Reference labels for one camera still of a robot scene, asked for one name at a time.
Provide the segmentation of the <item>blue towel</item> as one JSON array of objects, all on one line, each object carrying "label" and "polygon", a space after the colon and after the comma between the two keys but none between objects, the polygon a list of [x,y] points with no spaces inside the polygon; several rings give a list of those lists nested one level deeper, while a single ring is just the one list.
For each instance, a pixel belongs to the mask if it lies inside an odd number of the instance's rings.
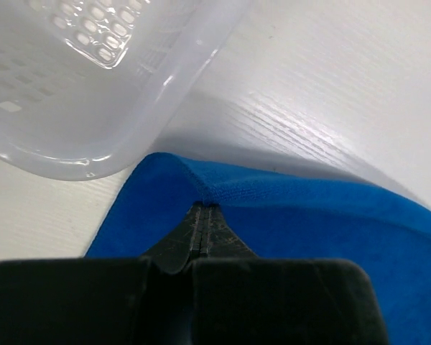
[{"label": "blue towel", "polygon": [[371,278],[392,344],[431,344],[431,211],[368,183],[302,178],[168,153],[145,157],[86,254],[142,254],[190,207],[218,204],[267,258],[343,258]]}]

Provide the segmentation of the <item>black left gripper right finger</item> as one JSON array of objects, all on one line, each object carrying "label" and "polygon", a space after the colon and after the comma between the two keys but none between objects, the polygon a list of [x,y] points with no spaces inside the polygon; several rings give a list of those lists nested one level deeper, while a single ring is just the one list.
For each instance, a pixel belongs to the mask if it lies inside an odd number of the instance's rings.
[{"label": "black left gripper right finger", "polygon": [[200,240],[200,256],[207,258],[257,258],[254,251],[228,226],[221,207],[207,208]]}]

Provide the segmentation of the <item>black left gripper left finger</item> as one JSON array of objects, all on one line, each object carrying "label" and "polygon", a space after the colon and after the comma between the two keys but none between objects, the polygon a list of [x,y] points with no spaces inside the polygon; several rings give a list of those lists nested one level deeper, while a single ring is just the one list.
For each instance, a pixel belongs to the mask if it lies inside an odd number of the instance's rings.
[{"label": "black left gripper left finger", "polygon": [[184,219],[141,257],[150,258],[167,274],[177,274],[191,261],[205,256],[202,250],[204,233],[205,206],[194,203]]}]

